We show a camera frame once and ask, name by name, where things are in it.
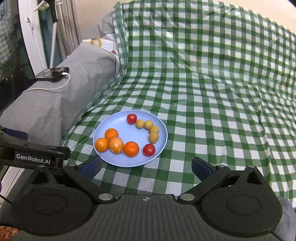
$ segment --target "plate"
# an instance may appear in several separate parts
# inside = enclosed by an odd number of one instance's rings
[[[146,130],[144,127],[142,129],[138,129],[136,128],[136,125],[128,124],[126,121],[126,117],[128,114],[135,114],[138,120],[151,120],[154,125],[157,125],[159,127],[159,139],[154,144],[155,154],[153,156],[145,156],[143,154],[143,147],[149,143],[149,131]],[[142,110],[125,110],[107,117],[96,128],[93,137],[93,145],[98,138],[104,137],[105,131],[109,128],[115,128],[119,133],[119,137],[123,140],[124,143],[134,141],[139,145],[140,148],[138,155],[136,155],[135,157],[128,157],[124,153],[114,154],[110,150],[107,150],[105,152],[98,152],[95,149],[96,153],[105,162],[117,167],[137,167],[144,165],[149,161],[152,161],[163,151],[168,140],[168,131],[164,123],[155,115]]]

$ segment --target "checkered cloth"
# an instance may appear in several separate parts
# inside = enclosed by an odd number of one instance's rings
[[[93,180],[118,194],[174,194],[199,180],[191,160],[255,165],[296,206],[296,36],[270,20],[212,1],[117,4],[121,73],[65,140],[68,163],[96,153],[95,128],[121,110],[158,116],[164,151],[135,168],[104,163]]]

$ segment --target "tomato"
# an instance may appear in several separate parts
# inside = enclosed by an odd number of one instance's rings
[[[137,121],[137,116],[135,114],[128,114],[126,120],[130,125],[133,125]]]
[[[143,153],[145,156],[152,156],[155,153],[155,146],[151,143],[146,144],[143,148]]]

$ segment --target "phone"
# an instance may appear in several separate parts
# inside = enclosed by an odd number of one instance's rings
[[[62,79],[62,73],[69,72],[69,67],[45,69],[33,78],[36,81],[57,82]]]

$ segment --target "pillow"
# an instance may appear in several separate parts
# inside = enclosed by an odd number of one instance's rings
[[[20,95],[0,117],[0,125],[24,131],[28,140],[43,145],[59,145],[94,96],[115,78],[119,63],[113,54],[83,42],[58,67],[69,67],[69,83],[54,91],[32,90]],[[56,88],[57,83],[38,81],[31,88]]]
[[[98,24],[98,37],[101,39],[110,40],[116,42],[115,29],[113,26],[112,12],[109,12],[105,17],[101,19]]]

